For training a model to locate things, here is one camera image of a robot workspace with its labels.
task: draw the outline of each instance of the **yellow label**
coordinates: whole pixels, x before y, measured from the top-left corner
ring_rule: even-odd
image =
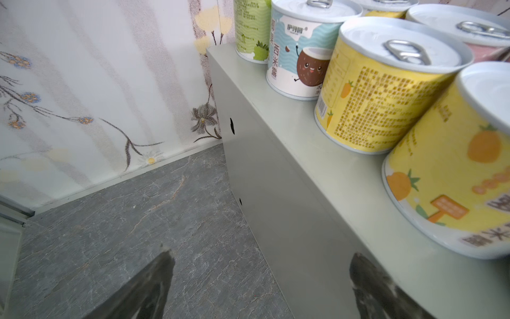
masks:
[[[362,152],[388,151],[453,77],[385,65],[338,39],[315,112],[338,142]]]
[[[475,233],[480,247],[510,240],[510,138],[453,84],[389,154],[386,179],[415,218]]]
[[[405,11],[378,11],[378,10],[367,10],[365,17],[386,17],[386,18],[398,18],[404,19]]]

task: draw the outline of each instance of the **blue wave pattern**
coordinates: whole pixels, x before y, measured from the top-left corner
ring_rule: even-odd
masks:
[[[322,47],[328,49],[334,49],[337,43],[338,30],[342,23],[323,23],[322,25],[315,28],[311,38],[300,36],[296,42],[289,35],[285,34],[286,25],[279,21],[283,14],[272,9],[272,17],[276,22],[274,30],[274,42],[280,46],[278,56],[278,66],[284,68],[287,71],[295,73],[297,75],[296,65],[298,55],[296,53],[296,44],[298,45],[298,53],[307,46]],[[290,51],[285,51],[285,46],[288,46]],[[269,68],[272,67],[274,54],[274,46],[272,45],[269,50]]]

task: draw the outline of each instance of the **gray marble floor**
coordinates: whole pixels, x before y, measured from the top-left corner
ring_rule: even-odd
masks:
[[[223,146],[30,219],[12,318],[81,318],[160,252],[164,318],[293,318],[228,184]]]

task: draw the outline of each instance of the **floral wallpaper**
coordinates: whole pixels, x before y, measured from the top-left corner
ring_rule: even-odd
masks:
[[[221,139],[233,0],[0,0],[0,194],[37,209]]]

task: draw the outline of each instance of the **gray flower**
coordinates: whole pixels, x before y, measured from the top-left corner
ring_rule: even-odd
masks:
[[[216,119],[213,117],[216,113],[216,108],[210,106],[209,103],[200,105],[198,109],[193,108],[193,117],[191,119],[196,121],[196,125],[191,128],[191,131],[203,134],[206,132],[207,125],[210,126],[218,124]]]

